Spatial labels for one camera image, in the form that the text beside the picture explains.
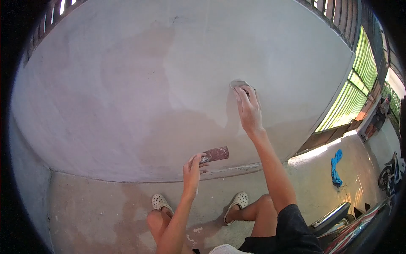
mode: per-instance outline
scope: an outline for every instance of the blue cloth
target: blue cloth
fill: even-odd
[[[341,149],[338,149],[338,151],[335,153],[335,157],[331,159],[331,178],[333,179],[333,184],[338,187],[343,184],[343,181],[341,181],[337,171],[335,171],[335,166],[341,160],[342,156],[343,152],[341,151]]]

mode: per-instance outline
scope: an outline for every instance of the man's right hand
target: man's right hand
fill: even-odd
[[[247,135],[253,139],[264,131],[262,127],[261,104],[257,91],[247,85],[234,88],[235,98],[237,99],[238,114],[240,115],[241,125]]]

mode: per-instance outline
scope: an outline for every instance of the knee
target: knee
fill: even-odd
[[[261,205],[274,205],[271,195],[268,194],[263,194],[260,198],[259,198],[259,202]]]
[[[163,218],[162,218],[162,212],[160,210],[152,210],[151,212],[149,212],[149,214],[147,215],[147,223],[148,225],[154,226],[154,225],[160,225],[163,222]]]

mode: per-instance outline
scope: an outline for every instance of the gray plaster wall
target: gray plaster wall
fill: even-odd
[[[24,208],[37,233],[53,252],[48,223],[48,190],[52,172],[28,145],[12,114],[9,141],[11,165]]]
[[[397,153],[400,167],[403,159],[400,158],[400,143],[395,129],[389,118],[385,119],[381,130],[375,132],[368,140],[372,152],[374,153],[379,165],[379,172],[385,167],[385,163],[392,159],[393,153]]]
[[[223,177],[259,162],[231,80],[259,91],[263,125],[286,161],[334,101],[352,56],[293,0],[89,0],[20,68],[12,109],[56,171],[177,181],[192,154],[226,145],[230,158],[205,176]]]

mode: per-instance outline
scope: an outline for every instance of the green gate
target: green gate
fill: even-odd
[[[356,57],[344,87],[315,132],[349,124],[368,100],[378,75],[367,34],[361,26]]]

